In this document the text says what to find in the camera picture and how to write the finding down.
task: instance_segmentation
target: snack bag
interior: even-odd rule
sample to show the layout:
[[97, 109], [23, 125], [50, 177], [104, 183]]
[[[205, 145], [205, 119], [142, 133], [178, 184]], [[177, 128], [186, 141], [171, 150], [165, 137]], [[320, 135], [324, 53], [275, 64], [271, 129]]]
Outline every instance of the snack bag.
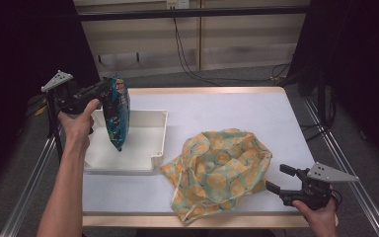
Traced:
[[118, 151], [121, 151], [127, 137], [130, 120], [130, 98], [127, 87], [117, 76], [110, 78], [111, 87], [103, 99], [104, 118], [110, 141]]

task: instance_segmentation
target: dark floor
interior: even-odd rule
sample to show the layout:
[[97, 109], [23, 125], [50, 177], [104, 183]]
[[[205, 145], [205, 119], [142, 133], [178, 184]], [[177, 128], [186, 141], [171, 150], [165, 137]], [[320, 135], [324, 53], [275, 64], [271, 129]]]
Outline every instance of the dark floor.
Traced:
[[[268, 79], [272, 66], [233, 68], [222, 70], [211, 70], [199, 73], [202, 78], [190, 78], [185, 73], [162, 74], [156, 76], [140, 76], [127, 78], [130, 88], [133, 87], [199, 87], [199, 86], [273, 86], [273, 81], [263, 81]], [[309, 112], [306, 110], [303, 98], [297, 93], [297, 85], [290, 85], [285, 88], [294, 113], [299, 124], [311, 124]], [[31, 111], [34, 111], [38, 104], [35, 104]], [[0, 172], [0, 233], [17, 203], [29, 176], [37, 163], [41, 150], [45, 143], [47, 134], [47, 117], [30, 116], [26, 119], [23, 132], [20, 134], [11, 159]], [[316, 134], [316, 128], [304, 131], [305, 138]], [[360, 136], [361, 129], [349, 114], [338, 105], [338, 112], [335, 123], [331, 127], [331, 133], [338, 141], [344, 155], [347, 157], [355, 173], [360, 177], [361, 184], [368, 191], [372, 200], [379, 208], [379, 152], [370, 140], [363, 140]], [[316, 161], [337, 167], [333, 155], [327, 148], [327, 144], [321, 136], [308, 142], [309, 148]], [[39, 222], [40, 214], [45, 206], [46, 200], [54, 181], [57, 171], [57, 159], [55, 154], [49, 161], [43, 178], [38, 186], [34, 201], [31, 203], [25, 220], [19, 230], [18, 236], [34, 236]], [[373, 226], [367, 219], [366, 213], [355, 198], [354, 193], [348, 184], [336, 185], [343, 195], [343, 204], [338, 211], [340, 220], [340, 236], [377, 236]], [[271, 230], [275, 236], [312, 236], [309, 229], [287, 229]], [[88, 236], [134, 236], [135, 229], [122, 228], [86, 228], [84, 232]], [[164, 232], [147, 232], [149, 236], [161, 236]], [[179, 232], [174, 232], [168, 236], [181, 236]]]

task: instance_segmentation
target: table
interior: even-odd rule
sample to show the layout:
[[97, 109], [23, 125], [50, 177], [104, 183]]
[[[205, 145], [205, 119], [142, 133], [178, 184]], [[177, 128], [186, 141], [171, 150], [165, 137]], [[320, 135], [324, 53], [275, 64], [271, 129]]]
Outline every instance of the table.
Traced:
[[[282, 88], [130, 89], [132, 110], [169, 113], [164, 164], [180, 154], [187, 138], [205, 130], [236, 127], [253, 132], [272, 152], [267, 178], [282, 189], [300, 181], [279, 172], [280, 164], [314, 163]], [[143, 176], [84, 174], [84, 226], [168, 228], [307, 227], [303, 216], [264, 191], [244, 197], [236, 210], [183, 225], [169, 207], [174, 187], [159, 172]]]

